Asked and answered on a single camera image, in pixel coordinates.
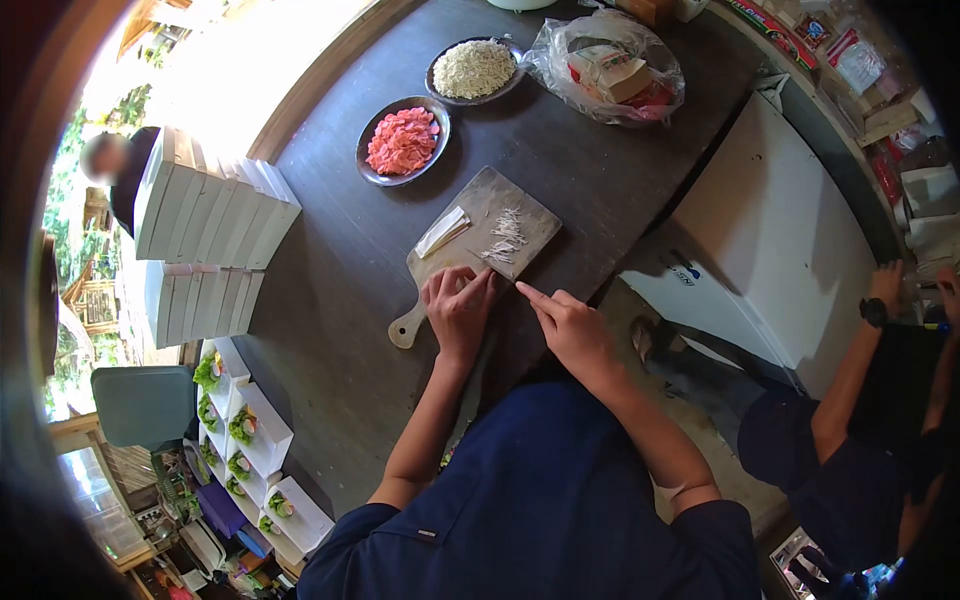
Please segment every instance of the cutting board handle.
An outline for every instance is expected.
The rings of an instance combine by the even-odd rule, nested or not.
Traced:
[[[417,300],[417,305],[411,308],[410,312],[390,324],[390,341],[397,348],[408,349],[414,344],[424,319],[426,306],[422,300]]]

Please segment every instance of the purple container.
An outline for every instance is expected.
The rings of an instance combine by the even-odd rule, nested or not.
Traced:
[[[225,538],[232,537],[241,527],[247,524],[247,518],[233,503],[229,492],[224,490],[219,481],[213,480],[205,486],[197,488],[197,498],[200,500],[200,508],[204,511],[206,522]]]

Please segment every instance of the pink shrimp crackers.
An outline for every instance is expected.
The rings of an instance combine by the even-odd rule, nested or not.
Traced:
[[[388,114],[376,125],[367,144],[367,162],[380,175],[409,175],[426,164],[437,147],[440,126],[424,107]]]

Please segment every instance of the wooden cutting board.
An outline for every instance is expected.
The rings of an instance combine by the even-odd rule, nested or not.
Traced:
[[[468,265],[477,274],[487,267],[493,267],[510,281],[516,281],[560,229],[560,219],[556,215],[491,167],[481,169],[437,217],[437,221],[456,206],[460,206],[469,216],[470,227],[426,258],[421,259],[415,251],[407,255],[407,267],[417,283],[418,295],[426,280],[443,267]],[[527,240],[518,252],[511,253],[513,264],[495,260],[488,262],[480,258],[480,252],[502,239],[492,235],[491,229],[496,228],[496,219],[504,208],[521,212],[520,233]],[[390,340],[398,348],[409,348],[414,344],[425,317],[426,306],[418,298],[410,312],[390,324]]]

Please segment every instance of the foot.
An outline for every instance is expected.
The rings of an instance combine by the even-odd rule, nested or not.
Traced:
[[[646,317],[637,317],[630,323],[630,341],[634,344],[636,355],[640,357],[640,363],[646,365],[650,350],[654,347],[651,331],[654,329],[652,321]]]

